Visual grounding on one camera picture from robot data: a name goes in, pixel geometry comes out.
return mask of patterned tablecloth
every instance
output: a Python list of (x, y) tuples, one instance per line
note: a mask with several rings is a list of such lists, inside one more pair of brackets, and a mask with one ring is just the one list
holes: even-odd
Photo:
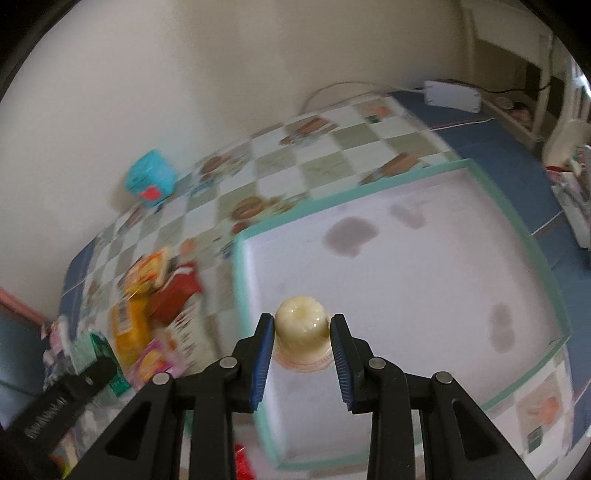
[[(381, 168), (404, 152), (418, 162)], [(102, 231), (70, 265), (60, 313), (70, 319), (71, 337), (90, 325), (109, 337), (108, 310), (119, 300), (117, 282), (129, 267), (164, 246), (178, 254), (189, 240), (204, 284), (207, 327), (219, 356), (229, 355), (239, 338), (232, 292), (236, 233), (308, 198), (456, 159), (437, 134), (390, 97), (367, 95), (274, 125), (199, 160), (163, 205), (135, 223), (128, 213)], [(488, 412), (536, 475), (571, 444), (573, 393), (565, 351)]]

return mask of white cable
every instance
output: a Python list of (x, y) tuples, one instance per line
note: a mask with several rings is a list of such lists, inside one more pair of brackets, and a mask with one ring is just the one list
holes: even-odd
[[(386, 85), (386, 84), (383, 84), (383, 83), (366, 82), (364, 80), (350, 80), (348, 82), (336, 82), (336, 83), (331, 83), (330, 85), (327, 85), (326, 87), (322, 87), (321, 89), (318, 89), (314, 93), (312, 93), (312, 95), (310, 95), (306, 99), (306, 101), (302, 104), (301, 109), (300, 109), (300, 113), (298, 113), (298, 115), (303, 115), (304, 113), (307, 112), (308, 106), (309, 106), (310, 102), (320, 92), (324, 92), (325, 90), (328, 90), (329, 88), (332, 88), (332, 87), (336, 87), (337, 85), (348, 85), (348, 84), (351, 84), (351, 83), (357, 83), (359, 85), (371, 85), (371, 86), (374, 86), (374, 87), (380, 87), (380, 88), (387, 89), (388, 92), (393, 92), (393, 91), (397, 90), (397, 91), (402, 91), (402, 92), (421, 93), (423, 91), (423, 89), (416, 89), (416, 90), (414, 90), (414, 89), (405, 88), (405, 87), (396, 87), (394, 85)], [(386, 92), (374, 92), (374, 91), (370, 90), (367, 93), (380, 94), (380, 93), (386, 93)]]

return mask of white wall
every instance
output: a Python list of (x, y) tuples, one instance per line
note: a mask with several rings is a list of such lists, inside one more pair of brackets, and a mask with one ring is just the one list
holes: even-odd
[(329, 83), (417, 86), (462, 58), (452, 0), (82, 0), (0, 103), (0, 286), (55, 314), (152, 148), (185, 168)]

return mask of silver bolt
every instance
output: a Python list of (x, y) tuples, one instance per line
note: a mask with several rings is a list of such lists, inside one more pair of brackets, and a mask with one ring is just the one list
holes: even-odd
[(170, 374), (166, 372), (157, 373), (152, 377), (152, 382), (154, 382), (154, 385), (167, 384), (168, 380), (170, 380)]
[(449, 372), (437, 372), (435, 374), (435, 378), (437, 378), (437, 381), (439, 383), (442, 383), (444, 385), (449, 385), (453, 382), (452, 374)]
[(369, 359), (368, 364), (374, 370), (381, 370), (382, 368), (384, 368), (386, 366), (386, 360), (384, 360), (383, 358), (380, 358), (378, 356), (375, 356), (375, 357)]
[(225, 356), (220, 360), (220, 367), (222, 368), (234, 368), (237, 366), (238, 360), (232, 356)]

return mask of red object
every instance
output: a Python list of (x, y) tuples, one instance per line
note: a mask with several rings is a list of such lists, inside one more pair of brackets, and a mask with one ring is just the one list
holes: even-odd
[(150, 185), (142, 193), (139, 194), (147, 202), (155, 202), (162, 196), (162, 192), (156, 185)]
[(203, 293), (195, 262), (181, 264), (148, 302), (148, 315), (161, 326), (168, 326), (181, 313), (191, 295)]
[(244, 445), (241, 443), (235, 443), (234, 453), (236, 453), (236, 480), (255, 480), (251, 464), (248, 461), (248, 458), (246, 458)]

